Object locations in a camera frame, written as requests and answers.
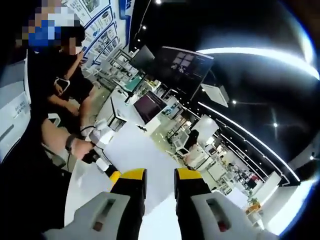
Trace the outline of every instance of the display screen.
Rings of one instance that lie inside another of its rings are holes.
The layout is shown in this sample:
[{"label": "display screen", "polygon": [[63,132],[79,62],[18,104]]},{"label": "display screen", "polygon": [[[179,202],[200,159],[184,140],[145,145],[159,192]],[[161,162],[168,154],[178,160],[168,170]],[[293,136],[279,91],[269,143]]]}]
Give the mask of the display screen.
[{"label": "display screen", "polygon": [[166,106],[167,104],[151,91],[148,91],[144,96],[134,103],[135,109],[145,124],[150,122]]},{"label": "display screen", "polygon": [[179,48],[163,46],[155,56],[149,73],[168,88],[194,96],[209,69],[213,57]]}]

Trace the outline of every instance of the ceiling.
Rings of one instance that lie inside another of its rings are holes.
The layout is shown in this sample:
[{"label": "ceiling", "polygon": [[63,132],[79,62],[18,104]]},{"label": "ceiling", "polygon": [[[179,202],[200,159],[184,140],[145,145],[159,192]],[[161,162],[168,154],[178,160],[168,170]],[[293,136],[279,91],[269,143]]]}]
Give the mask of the ceiling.
[{"label": "ceiling", "polygon": [[[135,47],[139,49],[144,45],[154,54],[162,46],[191,51],[250,47],[272,48],[302,59],[305,57],[299,42],[300,33],[288,20],[291,13],[277,1],[235,3],[225,0],[208,3],[192,0],[161,5],[151,1],[142,22],[147,29],[137,33],[148,2],[135,1],[129,46],[133,51]],[[279,159],[246,132],[198,102],[240,124],[288,163],[307,147],[319,130],[320,81],[266,57],[231,53],[212,56],[214,64],[203,83],[224,86],[230,98],[229,107],[211,101],[201,89],[192,101],[183,94],[175,93],[176,97],[199,116],[207,114],[220,120],[217,123],[221,133],[228,139],[232,138],[232,142],[264,172],[270,174],[274,171],[270,161],[282,168]],[[311,64],[317,65],[316,58]],[[259,151],[244,139],[248,139]],[[291,183],[295,183],[292,174],[286,176]]]}]

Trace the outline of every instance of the black watch strap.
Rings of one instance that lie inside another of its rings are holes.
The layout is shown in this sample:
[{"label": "black watch strap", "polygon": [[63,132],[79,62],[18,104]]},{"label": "black watch strap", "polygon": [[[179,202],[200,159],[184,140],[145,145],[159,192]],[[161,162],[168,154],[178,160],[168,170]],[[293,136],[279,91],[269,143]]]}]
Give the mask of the black watch strap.
[{"label": "black watch strap", "polygon": [[68,153],[71,154],[71,145],[72,145],[72,142],[74,141],[74,139],[76,138],[77,136],[75,134],[71,134],[70,136],[68,136],[68,138],[66,139],[66,142],[65,142],[65,149],[68,151]]}]

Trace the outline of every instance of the black monitor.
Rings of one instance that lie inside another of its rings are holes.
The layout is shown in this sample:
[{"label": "black monitor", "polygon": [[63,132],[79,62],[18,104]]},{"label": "black monitor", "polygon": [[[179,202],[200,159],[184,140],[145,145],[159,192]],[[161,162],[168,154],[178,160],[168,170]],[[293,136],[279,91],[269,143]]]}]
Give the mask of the black monitor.
[{"label": "black monitor", "polygon": [[155,56],[150,75],[192,99],[214,58],[198,52],[163,46]]},{"label": "black monitor", "polygon": [[151,91],[148,91],[133,105],[145,124],[150,122],[167,106],[167,104],[162,101],[161,98],[159,98]]},{"label": "black monitor", "polygon": [[155,56],[148,49],[146,45],[144,45],[137,54],[131,59],[129,62],[132,67],[138,70],[143,70],[148,72],[148,69],[151,67]]}]

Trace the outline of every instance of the person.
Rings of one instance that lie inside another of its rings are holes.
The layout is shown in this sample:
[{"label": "person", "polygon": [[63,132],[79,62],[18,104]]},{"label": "person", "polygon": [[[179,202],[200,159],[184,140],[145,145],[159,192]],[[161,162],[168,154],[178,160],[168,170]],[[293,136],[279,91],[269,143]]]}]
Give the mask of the person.
[{"label": "person", "polygon": [[[81,70],[84,57],[81,45],[85,39],[85,28],[82,25],[65,26],[61,28],[60,34],[61,50],[56,60],[57,76],[69,80],[70,85],[63,92],[62,86],[56,83],[55,89],[58,96],[53,94],[48,100],[58,106],[55,108],[58,114],[63,109],[67,109],[74,116],[79,117],[79,130],[83,136],[86,136],[92,130],[87,127],[90,125],[88,114],[94,95],[94,85],[84,77]],[[68,102],[70,98],[74,98],[80,104],[79,109]]]},{"label": "person", "polygon": [[[12,37],[12,34],[8,35],[9,40],[12,40]],[[14,54],[15,50],[19,50],[22,59],[10,56]],[[26,49],[21,46],[15,50],[10,49],[6,54],[9,59],[13,60],[13,62],[9,62],[10,66],[16,62],[24,64],[23,59],[26,54],[22,54],[22,52]],[[44,47],[41,51],[45,53],[51,50],[50,47]],[[27,77],[31,104],[27,104],[26,109],[17,115],[19,118],[28,120],[28,115],[24,113],[30,112],[28,125],[24,131],[20,126],[12,125],[14,131],[6,133],[9,136],[20,131],[21,136],[16,142],[13,142],[5,158],[1,159],[0,218],[2,224],[0,239],[17,238],[19,235],[23,235],[24,238],[37,239],[41,238],[41,233],[48,229],[59,229],[64,226],[65,203],[71,174],[52,163],[42,143],[56,154],[69,145],[70,154],[79,160],[93,148],[91,142],[71,137],[70,133],[57,128],[48,119],[46,99],[53,85],[47,78],[51,76],[51,72],[48,71],[52,66],[46,62],[43,64],[45,68],[39,68],[41,66],[37,63],[47,55],[41,52],[38,54],[39,58],[36,58],[36,62],[30,62],[28,59]],[[7,68],[7,64],[1,65],[1,72]],[[1,87],[6,87],[6,83],[8,84],[7,77],[6,74],[2,74]],[[16,90],[28,94],[26,86]],[[6,99],[5,97],[10,97],[10,92],[4,96],[4,99]]]},{"label": "person", "polygon": [[[193,129],[189,133],[189,138],[187,139],[186,143],[184,144],[184,148],[187,149],[189,152],[193,150],[193,148],[197,145],[199,137],[199,132]],[[193,158],[190,154],[184,157],[185,164],[189,165],[192,162]]]}]

